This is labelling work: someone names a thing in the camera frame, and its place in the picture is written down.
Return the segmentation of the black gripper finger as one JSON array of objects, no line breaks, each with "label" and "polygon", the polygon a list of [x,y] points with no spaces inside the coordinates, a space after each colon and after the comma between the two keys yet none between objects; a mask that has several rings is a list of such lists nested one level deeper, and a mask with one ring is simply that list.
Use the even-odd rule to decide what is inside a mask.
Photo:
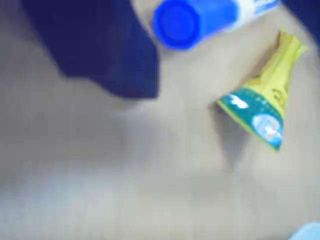
[{"label": "black gripper finger", "polygon": [[156,99],[159,52],[129,0],[21,3],[59,70],[127,99]]},{"label": "black gripper finger", "polygon": [[282,3],[306,27],[316,44],[319,44],[320,0],[282,0]]}]

